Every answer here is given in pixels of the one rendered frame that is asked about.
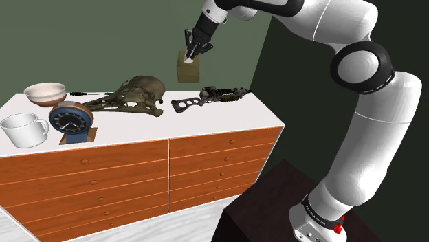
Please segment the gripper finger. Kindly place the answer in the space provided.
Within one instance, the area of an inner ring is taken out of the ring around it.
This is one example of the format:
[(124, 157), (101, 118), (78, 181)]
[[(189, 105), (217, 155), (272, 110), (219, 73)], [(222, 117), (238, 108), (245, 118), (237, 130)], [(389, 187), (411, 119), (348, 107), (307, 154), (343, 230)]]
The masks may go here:
[(211, 50), (212, 48), (213, 48), (213, 44), (211, 42), (204, 43), (204, 44), (198, 43), (195, 48), (195, 56), (204, 54), (207, 51)]
[(193, 41), (193, 29), (185, 29), (185, 44), (186, 44), (186, 52), (184, 54), (185, 61), (192, 61), (195, 57), (195, 49), (197, 44)]

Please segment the tan tissue box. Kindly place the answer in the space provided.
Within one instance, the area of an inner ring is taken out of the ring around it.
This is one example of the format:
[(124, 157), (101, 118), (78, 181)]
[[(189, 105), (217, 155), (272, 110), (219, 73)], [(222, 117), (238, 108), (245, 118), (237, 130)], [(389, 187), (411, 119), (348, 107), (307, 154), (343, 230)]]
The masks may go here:
[(177, 59), (177, 81), (179, 83), (199, 82), (199, 56), (196, 56), (191, 63), (185, 63), (185, 51), (180, 50)]

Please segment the dark toy gun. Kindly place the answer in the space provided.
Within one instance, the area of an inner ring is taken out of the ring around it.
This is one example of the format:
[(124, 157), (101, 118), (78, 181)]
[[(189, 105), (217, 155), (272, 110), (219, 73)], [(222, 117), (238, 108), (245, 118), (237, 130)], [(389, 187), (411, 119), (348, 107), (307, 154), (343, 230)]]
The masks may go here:
[(191, 106), (200, 106), (212, 102), (232, 102), (242, 99), (245, 95), (252, 93), (251, 90), (240, 88), (217, 89), (214, 86), (204, 87), (199, 97), (186, 98), (182, 100), (171, 100), (171, 104), (176, 113), (182, 113)]

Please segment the brown bird skull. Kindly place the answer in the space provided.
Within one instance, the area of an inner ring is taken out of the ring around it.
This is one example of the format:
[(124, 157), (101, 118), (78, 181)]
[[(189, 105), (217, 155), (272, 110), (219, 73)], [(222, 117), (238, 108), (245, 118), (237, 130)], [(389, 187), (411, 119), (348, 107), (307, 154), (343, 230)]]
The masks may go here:
[(85, 102), (84, 105), (92, 112), (146, 113), (159, 117), (163, 111), (156, 107), (156, 102), (163, 103), (165, 91), (164, 83), (158, 78), (136, 76), (123, 82), (121, 87), (109, 96)]

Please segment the white-topped wooden chest of drawers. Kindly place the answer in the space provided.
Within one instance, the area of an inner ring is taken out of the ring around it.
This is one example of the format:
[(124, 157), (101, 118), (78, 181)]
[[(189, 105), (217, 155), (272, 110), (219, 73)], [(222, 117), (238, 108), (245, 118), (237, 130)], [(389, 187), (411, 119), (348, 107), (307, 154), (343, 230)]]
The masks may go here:
[(96, 112), (92, 142), (17, 148), (0, 128), (0, 242), (210, 242), (283, 130), (253, 93), (160, 117)]

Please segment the black and green screwdriver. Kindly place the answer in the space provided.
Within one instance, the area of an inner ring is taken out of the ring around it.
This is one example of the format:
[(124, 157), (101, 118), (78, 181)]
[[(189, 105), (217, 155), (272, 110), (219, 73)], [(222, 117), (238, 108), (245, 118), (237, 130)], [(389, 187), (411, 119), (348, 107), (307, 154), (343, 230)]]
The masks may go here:
[(75, 92), (70, 92), (69, 94), (70, 94), (71, 96), (97, 96), (97, 95), (110, 96), (111, 94), (113, 94), (113, 92), (104, 92), (104, 93), (88, 93), (88, 92), (79, 92), (79, 91), (75, 91)]

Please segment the blue round table clock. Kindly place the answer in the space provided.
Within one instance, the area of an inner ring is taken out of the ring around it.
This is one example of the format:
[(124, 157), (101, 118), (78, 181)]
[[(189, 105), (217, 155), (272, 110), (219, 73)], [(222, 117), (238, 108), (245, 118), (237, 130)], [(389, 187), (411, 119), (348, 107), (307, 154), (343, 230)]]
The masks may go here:
[(79, 102), (59, 102), (50, 111), (49, 122), (63, 134), (60, 145), (95, 141), (97, 128), (92, 127), (94, 115)]

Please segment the white and brown bowl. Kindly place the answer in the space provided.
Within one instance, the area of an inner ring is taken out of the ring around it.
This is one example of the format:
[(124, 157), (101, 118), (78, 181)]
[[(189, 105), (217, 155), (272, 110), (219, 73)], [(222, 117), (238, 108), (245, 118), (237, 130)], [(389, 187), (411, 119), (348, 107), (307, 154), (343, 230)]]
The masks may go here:
[(28, 100), (40, 107), (53, 107), (67, 97), (66, 87), (58, 82), (42, 82), (24, 89)]

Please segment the dark robot stand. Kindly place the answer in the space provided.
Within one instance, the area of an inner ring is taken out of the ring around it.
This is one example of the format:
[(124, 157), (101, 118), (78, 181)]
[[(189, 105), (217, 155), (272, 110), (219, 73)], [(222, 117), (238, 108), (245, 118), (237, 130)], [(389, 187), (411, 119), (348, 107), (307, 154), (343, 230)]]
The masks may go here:
[(211, 242), (382, 242), (352, 212), (375, 194), (376, 174), (336, 160), (314, 184), (283, 160), (223, 210)]

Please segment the white mug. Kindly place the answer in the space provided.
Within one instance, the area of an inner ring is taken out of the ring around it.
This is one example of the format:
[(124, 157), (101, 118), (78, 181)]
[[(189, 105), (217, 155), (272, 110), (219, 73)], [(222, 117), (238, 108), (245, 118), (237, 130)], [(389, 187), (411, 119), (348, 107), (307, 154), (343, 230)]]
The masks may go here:
[(17, 113), (4, 118), (0, 127), (17, 148), (28, 149), (42, 144), (50, 130), (48, 122), (33, 113)]

